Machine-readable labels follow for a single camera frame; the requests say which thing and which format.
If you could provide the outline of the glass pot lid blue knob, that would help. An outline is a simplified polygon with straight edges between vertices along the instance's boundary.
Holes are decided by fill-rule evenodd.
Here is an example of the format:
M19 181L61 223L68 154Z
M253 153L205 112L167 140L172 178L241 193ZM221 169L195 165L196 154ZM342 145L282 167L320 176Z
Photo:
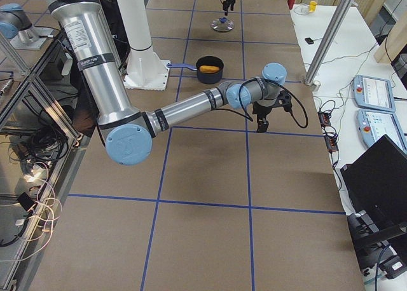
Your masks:
M229 18L221 17L213 20L210 27L217 32L229 32L234 29L235 24Z

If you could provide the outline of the yellow plastic corn cob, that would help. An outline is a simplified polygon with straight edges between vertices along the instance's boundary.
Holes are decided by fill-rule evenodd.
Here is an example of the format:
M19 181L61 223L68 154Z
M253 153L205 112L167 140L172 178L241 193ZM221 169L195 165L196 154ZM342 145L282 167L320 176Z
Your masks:
M215 74L219 72L221 68L214 65L201 65L198 70L203 74Z

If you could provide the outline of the dark blue saucepan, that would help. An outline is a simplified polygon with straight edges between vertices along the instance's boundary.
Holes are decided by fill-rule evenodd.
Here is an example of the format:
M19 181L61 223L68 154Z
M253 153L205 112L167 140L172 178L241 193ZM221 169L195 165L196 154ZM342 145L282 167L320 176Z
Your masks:
M199 82L207 85L220 82L223 77L224 63L215 56L204 56L199 58L195 65L168 63L169 69L189 69L195 71Z

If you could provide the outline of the black power strip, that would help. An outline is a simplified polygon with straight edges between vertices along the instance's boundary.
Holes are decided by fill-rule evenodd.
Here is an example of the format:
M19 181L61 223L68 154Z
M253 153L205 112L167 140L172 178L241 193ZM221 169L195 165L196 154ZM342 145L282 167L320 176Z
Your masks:
M328 152L330 154L338 152L338 133L334 126L331 124L331 113L326 111L319 111L318 117Z

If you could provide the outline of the small black square sensor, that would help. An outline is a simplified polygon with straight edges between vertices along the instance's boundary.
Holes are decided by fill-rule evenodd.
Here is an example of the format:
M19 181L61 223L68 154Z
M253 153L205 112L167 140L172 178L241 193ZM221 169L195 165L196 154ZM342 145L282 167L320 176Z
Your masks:
M314 44L314 40L312 38L310 38L310 37L306 37L305 41L306 41L307 44Z

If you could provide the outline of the near teach pendant tablet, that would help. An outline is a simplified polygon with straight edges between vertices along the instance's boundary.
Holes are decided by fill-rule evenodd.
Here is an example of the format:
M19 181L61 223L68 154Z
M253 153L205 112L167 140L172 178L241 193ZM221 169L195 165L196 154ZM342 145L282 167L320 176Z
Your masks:
M387 135L401 150L406 152L406 139L394 112L359 109L357 122L362 141L371 147L381 137Z

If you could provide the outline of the teach pendant tablet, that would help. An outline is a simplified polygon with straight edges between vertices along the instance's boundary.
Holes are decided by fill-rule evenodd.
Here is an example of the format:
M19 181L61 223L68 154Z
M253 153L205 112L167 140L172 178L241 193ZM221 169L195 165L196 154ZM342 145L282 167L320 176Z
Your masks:
M395 112L396 106L388 79L356 75L352 81L356 104L365 109Z
M401 150L406 152L406 139L394 112L359 109L357 122L362 141L371 147L381 137L387 135Z

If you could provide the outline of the far teach pendant tablet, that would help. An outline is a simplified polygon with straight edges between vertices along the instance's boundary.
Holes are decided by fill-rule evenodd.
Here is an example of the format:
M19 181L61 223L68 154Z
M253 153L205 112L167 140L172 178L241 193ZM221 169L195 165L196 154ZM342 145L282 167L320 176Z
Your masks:
M352 81L356 104L365 109L395 112L396 106L388 79L356 75Z

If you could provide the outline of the black laptop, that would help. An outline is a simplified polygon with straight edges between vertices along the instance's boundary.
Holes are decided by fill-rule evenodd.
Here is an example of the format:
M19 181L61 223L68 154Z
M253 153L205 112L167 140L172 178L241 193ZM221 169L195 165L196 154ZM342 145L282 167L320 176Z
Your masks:
M406 220L406 153L388 135L340 171L356 211L378 211L395 224Z

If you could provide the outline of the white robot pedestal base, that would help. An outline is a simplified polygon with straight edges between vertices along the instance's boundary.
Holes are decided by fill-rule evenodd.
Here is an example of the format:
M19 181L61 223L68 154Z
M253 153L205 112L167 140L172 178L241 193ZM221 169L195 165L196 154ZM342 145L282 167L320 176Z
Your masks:
M169 76L169 61L161 60L153 49L144 0L117 2L130 46L125 87L164 90Z

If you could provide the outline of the aluminium frame post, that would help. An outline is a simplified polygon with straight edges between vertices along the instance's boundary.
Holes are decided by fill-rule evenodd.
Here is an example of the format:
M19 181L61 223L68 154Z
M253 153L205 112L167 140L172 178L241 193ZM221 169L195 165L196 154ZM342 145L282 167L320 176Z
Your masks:
M303 80L304 84L307 86L313 85L314 79L317 75L317 71L320 69L328 50L338 33L340 26L345 19L352 3L354 0L340 0L338 6L333 13L333 16L328 24L328 27L322 37L322 41L315 52L314 58L307 70L305 78Z

